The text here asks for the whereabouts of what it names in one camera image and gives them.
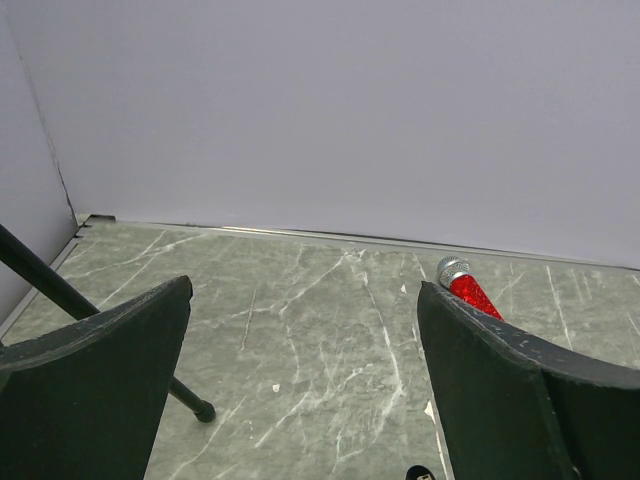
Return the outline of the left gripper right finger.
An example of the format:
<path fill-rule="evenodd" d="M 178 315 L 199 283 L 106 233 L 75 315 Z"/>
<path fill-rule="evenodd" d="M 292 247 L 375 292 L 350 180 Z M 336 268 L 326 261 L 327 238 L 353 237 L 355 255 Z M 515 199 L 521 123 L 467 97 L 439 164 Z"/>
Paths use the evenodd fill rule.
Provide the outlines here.
<path fill-rule="evenodd" d="M 636 479 L 639 373 L 425 282 L 420 338 L 457 479 Z"/>

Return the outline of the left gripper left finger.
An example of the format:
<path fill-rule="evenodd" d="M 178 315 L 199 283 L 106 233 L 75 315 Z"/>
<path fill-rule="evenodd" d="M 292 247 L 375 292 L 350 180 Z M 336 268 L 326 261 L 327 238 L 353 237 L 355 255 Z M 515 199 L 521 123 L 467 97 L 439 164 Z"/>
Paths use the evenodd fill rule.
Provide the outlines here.
<path fill-rule="evenodd" d="M 2 348 L 2 478 L 143 478 L 191 296 L 180 276 Z"/>

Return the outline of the black stapler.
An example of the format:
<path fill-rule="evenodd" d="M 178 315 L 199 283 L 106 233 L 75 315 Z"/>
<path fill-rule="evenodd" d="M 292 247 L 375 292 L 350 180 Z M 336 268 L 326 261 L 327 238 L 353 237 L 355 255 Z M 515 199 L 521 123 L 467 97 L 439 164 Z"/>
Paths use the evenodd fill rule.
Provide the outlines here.
<path fill-rule="evenodd" d="M 407 471 L 405 480 L 434 480 L 433 473 L 423 465 L 413 465 Z"/>

